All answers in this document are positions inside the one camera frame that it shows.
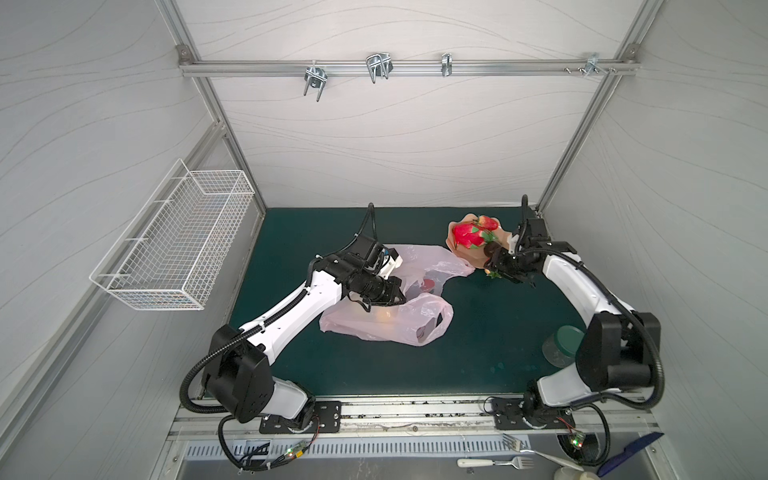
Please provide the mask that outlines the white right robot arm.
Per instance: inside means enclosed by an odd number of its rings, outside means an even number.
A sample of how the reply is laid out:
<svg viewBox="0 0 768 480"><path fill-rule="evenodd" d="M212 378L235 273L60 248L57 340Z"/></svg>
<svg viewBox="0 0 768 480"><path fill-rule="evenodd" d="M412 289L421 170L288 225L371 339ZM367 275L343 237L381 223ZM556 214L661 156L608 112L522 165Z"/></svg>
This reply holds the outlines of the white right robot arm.
<svg viewBox="0 0 768 480"><path fill-rule="evenodd" d="M581 260L575 248L553 239L545 220L521 199L521 220L510 246L485 246L486 269L515 283L541 274L577 310L586 329L574 361L531 384L517 410L542 429L561 411L597 402L649 410L666 387L660 356L660 321L621 301Z"/></svg>

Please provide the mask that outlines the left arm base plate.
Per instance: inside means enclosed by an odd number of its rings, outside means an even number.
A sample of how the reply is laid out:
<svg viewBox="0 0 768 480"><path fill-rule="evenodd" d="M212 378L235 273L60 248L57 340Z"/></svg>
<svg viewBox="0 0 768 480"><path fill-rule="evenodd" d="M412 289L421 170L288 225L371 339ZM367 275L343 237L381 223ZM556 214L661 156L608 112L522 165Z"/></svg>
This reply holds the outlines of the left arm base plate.
<svg viewBox="0 0 768 480"><path fill-rule="evenodd" d="M261 419L259 433L264 435L299 435L310 433L338 433L341 429L342 403L316 401L312 410L305 409L297 420L278 415Z"/></svg>

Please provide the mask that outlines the pink plastic bag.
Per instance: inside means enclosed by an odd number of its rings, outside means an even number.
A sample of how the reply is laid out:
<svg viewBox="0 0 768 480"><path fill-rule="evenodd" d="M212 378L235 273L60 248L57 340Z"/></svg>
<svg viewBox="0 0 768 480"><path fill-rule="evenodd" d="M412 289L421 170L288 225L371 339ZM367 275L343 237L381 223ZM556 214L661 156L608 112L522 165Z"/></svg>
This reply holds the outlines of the pink plastic bag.
<svg viewBox="0 0 768 480"><path fill-rule="evenodd" d="M449 281L467 277L475 268L440 246L400 244L394 249L402 259L393 271L401 280L396 301L373 305L366 311L344 299L321 315L321 331L414 347L425 346L446 333L454 308L442 296L443 289Z"/></svg>

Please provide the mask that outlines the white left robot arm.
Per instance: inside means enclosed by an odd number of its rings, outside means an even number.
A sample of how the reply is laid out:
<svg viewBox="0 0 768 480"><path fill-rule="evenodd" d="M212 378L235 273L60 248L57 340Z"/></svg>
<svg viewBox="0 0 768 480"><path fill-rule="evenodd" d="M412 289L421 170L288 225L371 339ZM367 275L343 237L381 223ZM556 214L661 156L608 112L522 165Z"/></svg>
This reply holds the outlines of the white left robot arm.
<svg viewBox="0 0 768 480"><path fill-rule="evenodd" d="M401 263L399 253L380 242L377 233L362 230L341 249L316 256L304 282L265 314L214 333L208 354L181 382L181 406L203 415L226 413L240 423L279 416L299 431L306 429L314 397L275 377L272 365L305 327L343 300L364 312L404 304L402 281L394 275Z"/></svg>

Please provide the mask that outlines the red fruit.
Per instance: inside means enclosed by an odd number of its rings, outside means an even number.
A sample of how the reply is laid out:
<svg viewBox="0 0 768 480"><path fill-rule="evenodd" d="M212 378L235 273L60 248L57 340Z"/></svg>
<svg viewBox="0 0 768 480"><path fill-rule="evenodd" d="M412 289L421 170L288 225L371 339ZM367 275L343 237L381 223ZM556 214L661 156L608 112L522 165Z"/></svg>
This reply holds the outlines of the red fruit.
<svg viewBox="0 0 768 480"><path fill-rule="evenodd" d="M433 280L425 278L420 286L422 292L432 293L435 289L435 282Z"/></svg>

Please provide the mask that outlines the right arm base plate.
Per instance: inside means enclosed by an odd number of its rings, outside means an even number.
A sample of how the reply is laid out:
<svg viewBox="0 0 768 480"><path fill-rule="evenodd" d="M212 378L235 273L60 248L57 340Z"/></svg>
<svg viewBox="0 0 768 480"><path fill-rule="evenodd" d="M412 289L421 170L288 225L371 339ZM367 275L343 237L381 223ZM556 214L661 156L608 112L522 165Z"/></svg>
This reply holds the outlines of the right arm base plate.
<svg viewBox="0 0 768 480"><path fill-rule="evenodd" d="M569 430L576 426L569 410L546 405L527 405L523 398L489 397L484 405L499 431Z"/></svg>

